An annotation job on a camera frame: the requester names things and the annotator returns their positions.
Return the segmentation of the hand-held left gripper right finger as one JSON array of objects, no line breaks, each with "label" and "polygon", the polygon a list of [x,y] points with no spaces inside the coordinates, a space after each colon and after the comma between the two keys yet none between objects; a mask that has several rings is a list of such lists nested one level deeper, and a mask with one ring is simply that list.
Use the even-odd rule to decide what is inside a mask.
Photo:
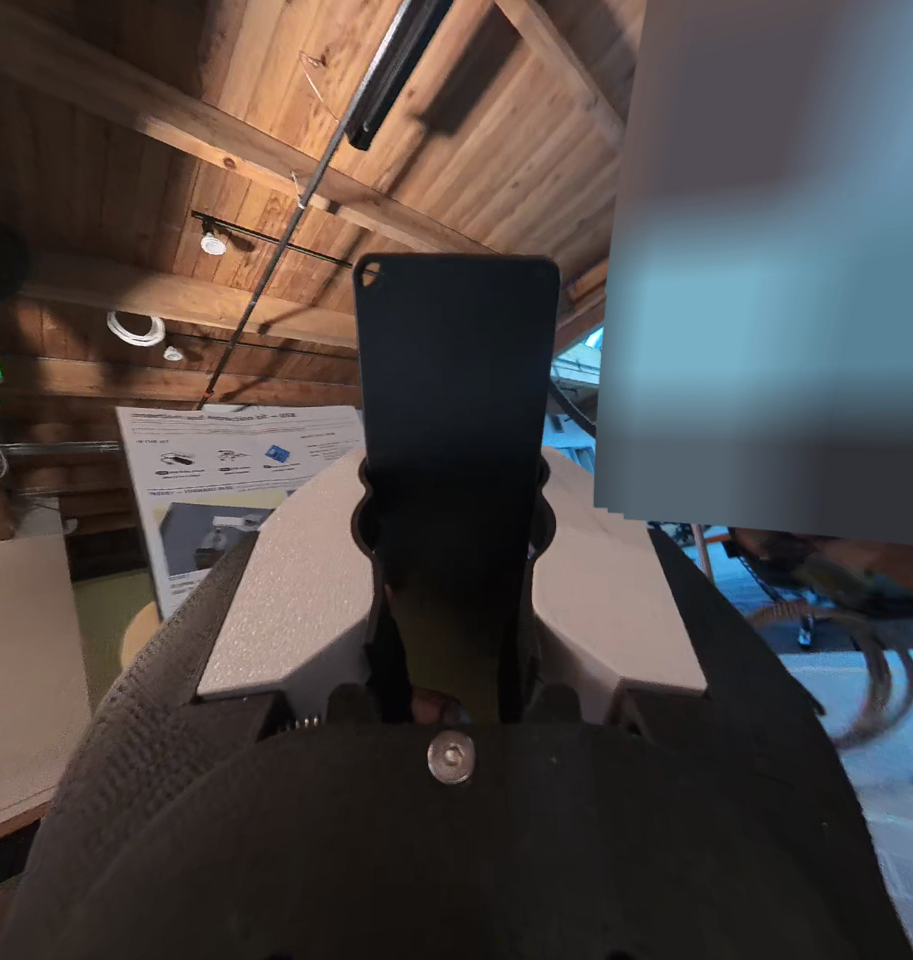
[{"label": "hand-held left gripper right finger", "polygon": [[645,522],[597,508],[593,475],[549,446],[502,504],[516,508],[499,720],[521,722],[566,688],[586,722],[629,694],[702,696],[708,681]]}]

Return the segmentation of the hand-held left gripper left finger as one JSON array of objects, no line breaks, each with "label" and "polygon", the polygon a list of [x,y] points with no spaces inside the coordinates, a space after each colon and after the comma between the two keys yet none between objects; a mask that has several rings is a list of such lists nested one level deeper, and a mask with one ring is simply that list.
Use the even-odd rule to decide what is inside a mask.
[{"label": "hand-held left gripper left finger", "polygon": [[360,531],[372,490],[354,449],[263,523],[199,679],[206,704],[280,694],[293,717],[329,719],[353,688],[377,720],[397,680],[387,586]]}]

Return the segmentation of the long black usb hub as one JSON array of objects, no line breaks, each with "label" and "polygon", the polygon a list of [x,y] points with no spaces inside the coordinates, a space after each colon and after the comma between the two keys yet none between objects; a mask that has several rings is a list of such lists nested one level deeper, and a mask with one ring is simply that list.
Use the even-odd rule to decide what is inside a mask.
[{"label": "long black usb hub", "polygon": [[534,685],[531,549],[560,293],[541,256],[369,253],[352,272],[378,605],[427,602],[426,637],[494,657],[500,722]]}]

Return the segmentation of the person's left hand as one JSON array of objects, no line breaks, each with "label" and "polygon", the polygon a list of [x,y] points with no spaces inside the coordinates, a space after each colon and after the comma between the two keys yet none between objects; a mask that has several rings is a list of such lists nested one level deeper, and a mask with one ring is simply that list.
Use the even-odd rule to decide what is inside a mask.
[{"label": "person's left hand", "polygon": [[430,726],[465,726],[471,722],[462,702],[449,694],[415,686],[410,701],[412,722]]}]

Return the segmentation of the printed instruction board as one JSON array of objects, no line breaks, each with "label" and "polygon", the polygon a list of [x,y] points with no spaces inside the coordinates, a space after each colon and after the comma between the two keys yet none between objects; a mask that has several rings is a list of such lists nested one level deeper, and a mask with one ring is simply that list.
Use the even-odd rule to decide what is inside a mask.
[{"label": "printed instruction board", "polygon": [[115,414],[162,620],[290,494],[364,445],[351,406]]}]

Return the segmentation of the black linear ceiling light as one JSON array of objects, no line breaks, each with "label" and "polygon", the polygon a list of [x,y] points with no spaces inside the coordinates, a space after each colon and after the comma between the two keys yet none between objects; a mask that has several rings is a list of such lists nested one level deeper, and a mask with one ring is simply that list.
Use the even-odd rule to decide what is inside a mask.
[{"label": "black linear ceiling light", "polygon": [[369,150],[452,5],[403,1],[398,7],[349,107],[343,133],[354,150]]}]

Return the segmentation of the black light track rail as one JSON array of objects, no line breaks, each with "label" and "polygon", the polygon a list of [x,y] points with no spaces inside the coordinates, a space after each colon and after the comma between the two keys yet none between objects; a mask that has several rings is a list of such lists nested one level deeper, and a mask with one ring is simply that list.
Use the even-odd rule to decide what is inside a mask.
[{"label": "black light track rail", "polygon": [[[273,245],[274,247],[280,242],[278,238],[269,234],[251,229],[235,222],[224,220],[199,210],[190,210],[189,216],[200,223],[203,234],[218,234],[220,237],[225,236],[230,240],[232,246],[237,247],[246,253],[253,251],[253,241],[267,245]],[[287,242],[285,244],[285,249],[291,253],[295,253],[303,257],[328,263],[331,266],[339,269],[350,270],[354,265],[347,259],[331,256],[330,254],[322,251],[306,246],[300,246],[293,242]]]}]

